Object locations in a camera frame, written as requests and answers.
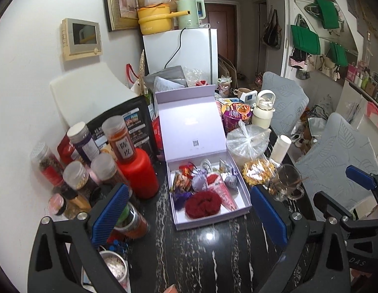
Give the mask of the pink rose sachet packet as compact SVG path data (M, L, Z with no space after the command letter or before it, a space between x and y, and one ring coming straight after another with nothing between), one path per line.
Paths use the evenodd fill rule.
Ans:
M222 205L229 211L235 211L238 207L227 185L218 173L210 173L207 176L207 189L215 192L221 199Z

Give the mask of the dark red fluffy scrunchie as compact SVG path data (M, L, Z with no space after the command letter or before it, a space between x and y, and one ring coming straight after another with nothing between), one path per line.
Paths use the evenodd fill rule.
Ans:
M219 213L221 198L213 191L195 193L185 202L185 213L191 219L200 219Z

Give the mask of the brown green snack packet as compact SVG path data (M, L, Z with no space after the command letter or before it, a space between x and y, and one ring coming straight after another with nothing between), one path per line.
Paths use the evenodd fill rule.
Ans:
M191 179L180 171L176 171L172 183L172 192L189 192L192 187Z

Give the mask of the red snack packet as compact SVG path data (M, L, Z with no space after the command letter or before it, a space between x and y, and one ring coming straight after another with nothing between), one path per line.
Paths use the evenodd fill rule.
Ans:
M181 174L185 177L188 177L190 179L192 179L193 177L193 173L194 173L194 165L191 164L191 163L188 163L187 165L181 165L178 167L179 171L181 172Z

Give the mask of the lavender brocade drawstring pouch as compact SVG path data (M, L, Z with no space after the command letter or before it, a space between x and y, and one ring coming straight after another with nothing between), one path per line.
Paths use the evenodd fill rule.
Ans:
M207 190L207 171L205 169L195 170L192 178L192 188L195 192Z

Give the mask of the orange spice jar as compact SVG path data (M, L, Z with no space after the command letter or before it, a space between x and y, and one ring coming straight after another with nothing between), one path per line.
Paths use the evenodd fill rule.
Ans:
M149 224L142 214L129 202L122 211L114 230L130 239L144 237L149 231Z

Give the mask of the near grey leaf chair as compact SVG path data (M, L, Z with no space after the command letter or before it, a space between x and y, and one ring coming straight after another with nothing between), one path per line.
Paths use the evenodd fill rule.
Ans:
M315 193L325 192L347 210L355 209L372 194L346 177L354 165L366 173L377 173L378 162L369 138L360 133L338 113L332 113L320 140L296 162L307 178L303 182L310 201Z

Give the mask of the grey leaf chair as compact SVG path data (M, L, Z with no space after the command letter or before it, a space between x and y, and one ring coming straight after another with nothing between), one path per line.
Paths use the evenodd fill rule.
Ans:
M378 162L369 138L360 133L338 113L332 113L320 140L296 162L307 178L303 182L310 201L315 193L325 192L347 210L355 209L372 194L346 177L354 165L366 173L377 173Z
M294 80L273 72L263 74L262 90L271 90L276 95L271 128L277 136L289 136L308 106L308 96Z

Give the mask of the clear glass mug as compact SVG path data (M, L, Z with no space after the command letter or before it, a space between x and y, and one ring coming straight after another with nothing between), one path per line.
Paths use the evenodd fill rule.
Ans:
M271 181L274 197L277 201L299 200L305 195L302 187L303 178L301 173L289 164L280 165Z

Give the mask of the bag of waffle cookies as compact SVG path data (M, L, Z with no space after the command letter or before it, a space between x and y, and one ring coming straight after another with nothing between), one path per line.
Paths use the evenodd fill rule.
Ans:
M277 165L265 157L248 161L243 166L243 179L249 186L265 185L274 177Z

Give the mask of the steel cup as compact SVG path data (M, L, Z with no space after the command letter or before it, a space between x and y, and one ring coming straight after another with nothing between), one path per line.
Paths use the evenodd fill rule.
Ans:
M113 251L107 250L100 251L99 254L101 255L102 259L104 260L105 264L107 265L108 269L113 274L115 279L120 284L124 283L129 273L128 266L124 258Z

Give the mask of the red plastic canister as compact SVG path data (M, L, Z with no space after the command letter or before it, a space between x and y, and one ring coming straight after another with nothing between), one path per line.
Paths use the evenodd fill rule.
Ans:
M139 199L150 199L159 190L159 183L149 155L137 148L136 155L130 162L117 162L122 174L129 181L135 196Z

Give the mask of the white paper cup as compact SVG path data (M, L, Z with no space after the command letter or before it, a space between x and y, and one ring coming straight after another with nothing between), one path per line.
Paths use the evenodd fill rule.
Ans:
M285 135L278 136L276 143L273 146L272 153L270 155L271 160L273 160L274 162L278 164L281 164L291 144L292 144L292 141L288 136L285 136Z

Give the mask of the lavender open gift box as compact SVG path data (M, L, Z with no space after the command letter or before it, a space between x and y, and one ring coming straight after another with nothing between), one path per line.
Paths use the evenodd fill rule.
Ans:
M179 166L192 162L200 166L204 159L219 167L226 161L238 172L238 167L227 151L226 137L219 109L214 97L215 86L184 87L155 94L163 142L168 186L173 186ZM235 210L221 207L216 215L191 219L183 209L177 210L170 197L174 225L178 231L189 230L237 218L250 212L250 194L241 174L237 175Z

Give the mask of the clear plastic bag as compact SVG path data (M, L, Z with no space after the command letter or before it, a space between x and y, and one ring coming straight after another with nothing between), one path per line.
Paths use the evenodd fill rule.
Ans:
M227 151L239 169L264 154L268 147L271 129L238 122L236 129L227 134Z

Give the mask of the brown label spice jar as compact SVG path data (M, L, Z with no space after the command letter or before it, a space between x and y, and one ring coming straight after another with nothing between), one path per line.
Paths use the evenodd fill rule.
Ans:
M130 162L134 158L136 150L124 118L121 115L112 116L101 127L118 161Z

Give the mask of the far grey leaf chair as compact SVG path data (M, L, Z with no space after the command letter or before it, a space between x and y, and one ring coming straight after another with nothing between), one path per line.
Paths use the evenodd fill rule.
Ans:
M276 95L271 128L277 136L289 136L308 106L308 96L294 80L273 72L263 74L262 90L271 90Z

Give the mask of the cream white water bottle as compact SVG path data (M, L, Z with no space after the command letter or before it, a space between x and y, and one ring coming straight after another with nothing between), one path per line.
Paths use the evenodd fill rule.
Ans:
M253 105L251 124L260 126L263 129L270 127L275 112L274 103L276 95L271 90L262 90L257 94Z

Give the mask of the purple instant noodle bowl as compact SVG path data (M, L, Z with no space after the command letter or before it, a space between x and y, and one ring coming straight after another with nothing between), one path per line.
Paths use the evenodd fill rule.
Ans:
M230 105L224 105L221 112L225 133L229 133L236 129L240 120L245 124L250 124L252 117L252 108L245 103L231 103Z

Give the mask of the green tote bag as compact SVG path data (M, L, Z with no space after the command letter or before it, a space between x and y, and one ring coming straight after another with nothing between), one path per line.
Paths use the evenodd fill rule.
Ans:
M329 47L329 58L331 61L339 67L347 67L348 61L344 47L334 42L331 42Z
M311 55L321 54L319 36L310 29L298 25L291 26L294 48Z

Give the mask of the white mini fridge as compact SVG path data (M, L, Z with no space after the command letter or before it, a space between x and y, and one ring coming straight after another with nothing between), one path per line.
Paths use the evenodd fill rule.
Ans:
M180 66L200 70L210 84L218 79L216 29L184 29L144 35L145 57L150 73Z

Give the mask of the yellow pot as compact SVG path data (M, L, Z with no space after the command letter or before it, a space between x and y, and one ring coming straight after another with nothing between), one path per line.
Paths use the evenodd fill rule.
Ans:
M173 18L185 15L185 11L171 12L169 4L159 3L153 6L141 7L137 14L142 35L150 35L173 30Z

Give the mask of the brown entrance door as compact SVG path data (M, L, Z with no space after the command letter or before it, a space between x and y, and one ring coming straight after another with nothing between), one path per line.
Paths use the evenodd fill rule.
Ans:
M225 3L206 3L204 22L217 30L218 54L237 66L237 7Z

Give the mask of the green electric kettle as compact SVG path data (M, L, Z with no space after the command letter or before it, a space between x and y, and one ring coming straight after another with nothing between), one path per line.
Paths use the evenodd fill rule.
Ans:
M177 0L176 7L178 12L185 11L185 15L178 17L178 28L199 29L201 21L206 18L204 0Z

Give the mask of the framed picture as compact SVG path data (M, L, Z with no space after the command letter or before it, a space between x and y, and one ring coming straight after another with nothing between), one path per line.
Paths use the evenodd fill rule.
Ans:
M138 0L104 0L108 31L136 29L139 26Z

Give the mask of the beige wall intercom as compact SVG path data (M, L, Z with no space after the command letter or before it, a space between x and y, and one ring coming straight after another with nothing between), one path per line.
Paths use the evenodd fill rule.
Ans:
M61 24L62 51L65 62L100 56L100 27L97 22L65 18Z

